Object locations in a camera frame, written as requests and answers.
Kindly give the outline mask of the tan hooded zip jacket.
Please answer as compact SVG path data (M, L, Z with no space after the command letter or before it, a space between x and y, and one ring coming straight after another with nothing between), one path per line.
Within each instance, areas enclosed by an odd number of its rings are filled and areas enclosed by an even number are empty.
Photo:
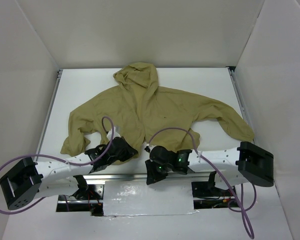
M145 142L173 152L198 147L200 135L192 130L192 124L212 119L235 140L254 139L252 128L226 103L160 86L153 64L132 63L114 73L113 78L116 86L70 112L62 154L73 157L83 153L90 144L87 135L95 132L106 144L106 130L112 125L119 127L120 135L137 151Z

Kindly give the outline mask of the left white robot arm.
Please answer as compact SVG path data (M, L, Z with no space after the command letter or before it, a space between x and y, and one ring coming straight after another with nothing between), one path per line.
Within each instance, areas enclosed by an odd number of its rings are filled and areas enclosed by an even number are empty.
M7 208L18 210L34 199L54 195L84 199L92 191L85 175L105 170L116 161L125 162L137 154L123 137L117 136L111 143L100 144L63 162L23 158L0 179Z

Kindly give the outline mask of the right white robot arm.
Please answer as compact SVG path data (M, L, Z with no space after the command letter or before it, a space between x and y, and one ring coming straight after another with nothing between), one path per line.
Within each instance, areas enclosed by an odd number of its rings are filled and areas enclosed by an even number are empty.
M147 185L166 179L169 173L201 172L209 173L207 189L213 196L244 183L265 188L274 185L273 154L250 142L243 141L238 147L215 151L184 149L173 152L163 146L149 145L145 151L149 153L145 162Z

